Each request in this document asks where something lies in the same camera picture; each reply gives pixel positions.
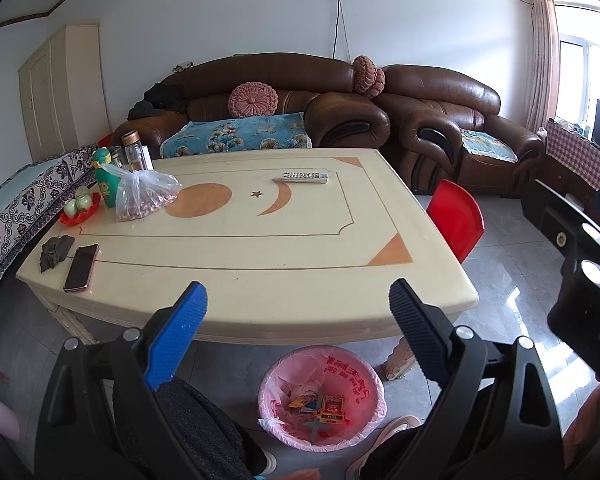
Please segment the wall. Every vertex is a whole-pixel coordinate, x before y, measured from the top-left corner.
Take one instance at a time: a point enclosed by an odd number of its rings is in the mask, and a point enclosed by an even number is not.
[[[0,28],[0,184],[31,162],[18,69],[45,39],[45,18]]]
[[[112,128],[179,62],[236,53],[330,56],[337,0],[67,0],[48,18],[100,23]],[[433,64],[493,86],[503,114],[522,122],[530,6],[517,0],[343,0],[350,55],[379,64]],[[337,57],[347,59],[340,29]]]

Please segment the brown bottle lid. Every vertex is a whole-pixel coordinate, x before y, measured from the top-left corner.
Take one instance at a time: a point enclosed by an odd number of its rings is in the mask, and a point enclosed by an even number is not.
[[[138,142],[140,140],[140,134],[138,132],[129,132],[128,134],[124,134],[122,136],[122,143],[125,146],[129,146],[134,142]]]

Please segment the smartphone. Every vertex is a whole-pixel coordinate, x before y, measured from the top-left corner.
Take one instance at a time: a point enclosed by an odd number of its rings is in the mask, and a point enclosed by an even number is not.
[[[99,249],[98,244],[93,244],[80,247],[75,251],[74,262],[64,282],[65,292],[77,292],[89,287],[91,271]]]

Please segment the pink trash bin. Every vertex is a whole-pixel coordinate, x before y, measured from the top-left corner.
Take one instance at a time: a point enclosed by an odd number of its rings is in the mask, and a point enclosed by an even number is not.
[[[333,424],[309,441],[306,417],[286,407],[291,390],[317,381],[327,395],[345,396],[345,422]],[[384,387],[371,365],[353,352],[330,345],[307,346],[280,358],[266,373],[258,395],[259,423],[287,446],[325,453],[355,446],[382,422],[386,415]]]

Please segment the brown leather sofa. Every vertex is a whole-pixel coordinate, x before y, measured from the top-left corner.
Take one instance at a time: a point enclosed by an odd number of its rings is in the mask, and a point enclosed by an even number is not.
[[[471,192],[519,195],[539,164],[544,143],[498,116],[495,90],[445,68],[390,65],[383,70],[386,85],[373,102],[389,115],[392,131],[380,151],[413,192],[432,193],[446,178]],[[461,128],[500,139],[518,162],[467,153]]]
[[[188,121],[230,118],[232,90],[247,81],[269,84],[278,93],[277,114],[304,112],[304,126],[315,148],[379,148],[389,137],[387,114],[353,93],[353,67],[344,61],[305,54],[250,54],[216,59],[168,76],[168,85],[183,85],[190,98],[187,114],[126,121],[112,135],[115,144],[137,130],[153,157],[160,144]]]

